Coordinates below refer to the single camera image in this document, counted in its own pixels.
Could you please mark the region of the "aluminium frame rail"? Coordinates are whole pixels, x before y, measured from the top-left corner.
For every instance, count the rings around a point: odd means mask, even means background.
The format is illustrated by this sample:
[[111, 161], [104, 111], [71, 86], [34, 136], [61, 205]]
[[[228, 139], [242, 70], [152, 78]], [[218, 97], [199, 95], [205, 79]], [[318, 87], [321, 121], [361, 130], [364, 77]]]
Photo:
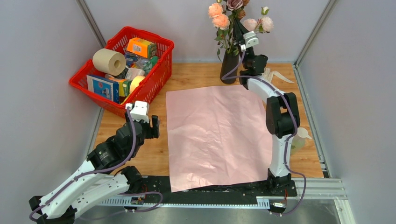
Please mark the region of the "aluminium frame rail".
[[144, 176], [138, 180], [128, 195], [115, 194], [118, 183], [111, 177], [94, 183], [72, 203], [74, 208], [86, 210], [95, 205], [122, 207], [174, 208], [263, 208], [274, 202], [286, 203], [288, 199], [346, 200], [347, 195], [340, 180], [325, 178], [296, 178], [283, 186], [272, 186], [267, 181], [234, 185], [212, 185], [172, 192], [167, 176]]

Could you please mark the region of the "pink wrapped packet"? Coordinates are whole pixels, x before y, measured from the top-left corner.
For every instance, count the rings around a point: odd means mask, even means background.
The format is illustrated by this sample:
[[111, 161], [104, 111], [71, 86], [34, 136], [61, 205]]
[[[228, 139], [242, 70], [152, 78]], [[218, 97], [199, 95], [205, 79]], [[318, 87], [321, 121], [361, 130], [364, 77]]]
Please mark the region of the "pink wrapped packet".
[[134, 80], [137, 76], [145, 76], [145, 71], [138, 68], [129, 68], [125, 75], [125, 79]]

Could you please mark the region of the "orange and green box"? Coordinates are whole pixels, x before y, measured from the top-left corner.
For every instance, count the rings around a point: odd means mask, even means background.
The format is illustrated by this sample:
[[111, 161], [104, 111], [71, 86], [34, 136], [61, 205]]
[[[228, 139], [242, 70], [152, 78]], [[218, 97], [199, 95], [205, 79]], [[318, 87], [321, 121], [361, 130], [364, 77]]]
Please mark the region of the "orange and green box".
[[129, 40], [126, 51], [144, 58], [156, 55], [157, 45], [153, 42], [135, 37]]

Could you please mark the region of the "brown rose stem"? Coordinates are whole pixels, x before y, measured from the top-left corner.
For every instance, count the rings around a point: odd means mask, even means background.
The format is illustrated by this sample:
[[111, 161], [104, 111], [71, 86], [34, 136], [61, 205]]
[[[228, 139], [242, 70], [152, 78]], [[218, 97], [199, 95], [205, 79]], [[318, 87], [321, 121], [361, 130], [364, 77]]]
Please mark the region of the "brown rose stem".
[[242, 0], [242, 6], [241, 6], [241, 8], [239, 8], [239, 9], [237, 10], [237, 18], [238, 18], [239, 20], [241, 20], [243, 17], [245, 17], [246, 13], [245, 13], [244, 7], [245, 7], [249, 2], [250, 2], [250, 0]]

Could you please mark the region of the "cream ribbon with gold print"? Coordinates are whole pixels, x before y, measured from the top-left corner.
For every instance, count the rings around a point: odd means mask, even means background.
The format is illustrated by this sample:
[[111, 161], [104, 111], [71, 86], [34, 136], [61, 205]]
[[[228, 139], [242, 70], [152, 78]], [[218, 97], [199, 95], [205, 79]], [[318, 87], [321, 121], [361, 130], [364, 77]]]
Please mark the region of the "cream ribbon with gold print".
[[287, 82], [287, 83], [294, 83], [293, 81], [289, 80], [288, 78], [286, 78], [285, 76], [283, 76], [281, 73], [279, 73], [278, 71], [272, 71], [270, 68], [265, 68], [264, 73], [262, 74], [262, 76], [264, 77], [264, 79], [269, 82], [272, 83], [273, 77], [278, 77], [279, 79]]

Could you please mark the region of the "light pink rose stem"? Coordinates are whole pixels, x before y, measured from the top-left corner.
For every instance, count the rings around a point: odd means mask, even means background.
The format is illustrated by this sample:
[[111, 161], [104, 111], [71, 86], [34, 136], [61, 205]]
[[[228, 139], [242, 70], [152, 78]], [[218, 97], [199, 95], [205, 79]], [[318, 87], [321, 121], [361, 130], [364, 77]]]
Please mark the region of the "light pink rose stem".
[[243, 26], [248, 31], [254, 31], [255, 33], [270, 33], [274, 28], [273, 20], [268, 16], [269, 7], [262, 7], [261, 18], [246, 19], [242, 22]]

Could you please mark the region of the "black tapered vase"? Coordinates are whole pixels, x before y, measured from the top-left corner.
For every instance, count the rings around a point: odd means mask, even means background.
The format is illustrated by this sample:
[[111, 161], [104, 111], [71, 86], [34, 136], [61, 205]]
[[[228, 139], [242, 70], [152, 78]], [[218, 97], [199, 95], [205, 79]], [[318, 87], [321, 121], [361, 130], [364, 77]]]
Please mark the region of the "black tapered vase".
[[223, 62], [220, 71], [220, 80], [224, 84], [234, 84], [236, 78], [231, 78], [237, 76], [237, 70], [234, 70], [227, 76], [227, 79], [223, 79], [223, 77], [228, 74], [232, 69], [234, 69], [239, 63], [239, 56], [234, 53], [225, 53], [223, 57]]

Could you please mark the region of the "green and yellow box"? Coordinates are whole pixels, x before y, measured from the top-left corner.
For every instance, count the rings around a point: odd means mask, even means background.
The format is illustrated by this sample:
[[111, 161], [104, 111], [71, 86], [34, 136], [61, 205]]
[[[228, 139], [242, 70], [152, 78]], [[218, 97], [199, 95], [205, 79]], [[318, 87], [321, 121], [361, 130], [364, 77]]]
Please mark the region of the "green and yellow box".
[[130, 94], [130, 86], [132, 80], [129, 79], [118, 79], [118, 78], [110, 78], [110, 80], [115, 81], [119, 85], [119, 96], [127, 97]]

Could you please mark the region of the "pink and purple wrapping paper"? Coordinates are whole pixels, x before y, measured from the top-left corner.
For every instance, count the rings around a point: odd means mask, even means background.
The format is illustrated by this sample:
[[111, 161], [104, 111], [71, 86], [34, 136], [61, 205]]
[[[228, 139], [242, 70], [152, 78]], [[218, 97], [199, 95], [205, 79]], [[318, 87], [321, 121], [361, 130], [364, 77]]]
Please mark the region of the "pink and purple wrapping paper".
[[172, 192], [266, 180], [272, 136], [263, 101], [240, 85], [166, 93]]

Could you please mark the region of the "mauve rose stem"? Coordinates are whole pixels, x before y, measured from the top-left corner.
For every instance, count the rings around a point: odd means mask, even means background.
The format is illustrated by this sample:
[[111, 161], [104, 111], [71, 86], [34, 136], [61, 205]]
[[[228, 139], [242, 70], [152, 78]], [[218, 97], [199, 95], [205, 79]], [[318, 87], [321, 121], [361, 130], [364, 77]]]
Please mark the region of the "mauve rose stem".
[[237, 18], [237, 10], [241, 8], [242, 0], [227, 0], [226, 1], [226, 10], [230, 11], [231, 14]]

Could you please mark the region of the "peach rose stem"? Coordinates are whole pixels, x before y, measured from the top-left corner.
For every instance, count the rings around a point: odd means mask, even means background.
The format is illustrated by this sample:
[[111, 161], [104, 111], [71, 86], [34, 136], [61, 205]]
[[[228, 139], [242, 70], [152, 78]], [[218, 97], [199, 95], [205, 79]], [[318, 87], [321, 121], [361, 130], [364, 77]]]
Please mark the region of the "peach rose stem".
[[216, 28], [217, 51], [216, 55], [221, 61], [220, 54], [221, 50], [224, 50], [225, 54], [231, 52], [231, 20], [227, 15], [226, 0], [217, 0], [208, 7], [208, 16], [212, 21], [212, 25]]

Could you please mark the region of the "blue and white box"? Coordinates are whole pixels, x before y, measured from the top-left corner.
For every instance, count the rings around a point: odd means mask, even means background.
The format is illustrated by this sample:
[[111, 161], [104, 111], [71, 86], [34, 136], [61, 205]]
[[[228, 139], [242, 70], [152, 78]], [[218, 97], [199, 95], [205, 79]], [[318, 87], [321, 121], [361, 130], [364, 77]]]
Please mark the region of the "blue and white box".
[[97, 75], [86, 75], [88, 90], [117, 104], [119, 99], [119, 83]]

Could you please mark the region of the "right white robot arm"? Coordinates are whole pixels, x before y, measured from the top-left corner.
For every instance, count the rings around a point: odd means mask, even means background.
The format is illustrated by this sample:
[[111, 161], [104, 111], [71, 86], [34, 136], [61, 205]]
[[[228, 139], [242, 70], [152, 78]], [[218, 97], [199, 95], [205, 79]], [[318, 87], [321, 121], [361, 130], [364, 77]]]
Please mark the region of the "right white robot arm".
[[254, 53], [253, 47], [259, 40], [255, 32], [248, 31], [239, 19], [233, 19], [233, 38], [244, 68], [238, 75], [239, 82], [266, 104], [266, 127], [272, 135], [272, 159], [266, 188], [276, 196], [284, 191], [285, 186], [291, 185], [288, 162], [292, 139], [300, 126], [297, 97], [293, 92], [283, 92], [264, 79], [262, 74], [268, 57]]

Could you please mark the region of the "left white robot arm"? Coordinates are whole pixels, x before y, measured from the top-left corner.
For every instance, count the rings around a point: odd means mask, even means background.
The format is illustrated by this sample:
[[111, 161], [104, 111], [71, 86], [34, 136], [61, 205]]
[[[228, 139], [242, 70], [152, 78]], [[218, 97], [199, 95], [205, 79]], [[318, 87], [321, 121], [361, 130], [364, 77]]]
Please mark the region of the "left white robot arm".
[[147, 139], [159, 138], [159, 118], [125, 113], [115, 135], [98, 144], [66, 181], [45, 196], [29, 200], [29, 219], [37, 224], [72, 224], [96, 204], [118, 194], [139, 195], [143, 177], [126, 162]]

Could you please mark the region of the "beige toilet paper roll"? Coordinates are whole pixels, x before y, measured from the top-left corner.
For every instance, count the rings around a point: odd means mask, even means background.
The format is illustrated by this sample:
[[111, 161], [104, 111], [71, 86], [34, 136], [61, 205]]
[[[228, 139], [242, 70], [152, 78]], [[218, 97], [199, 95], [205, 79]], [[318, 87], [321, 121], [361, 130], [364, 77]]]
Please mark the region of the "beige toilet paper roll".
[[126, 68], [123, 54], [110, 49], [100, 49], [92, 57], [94, 67], [101, 72], [118, 76]]

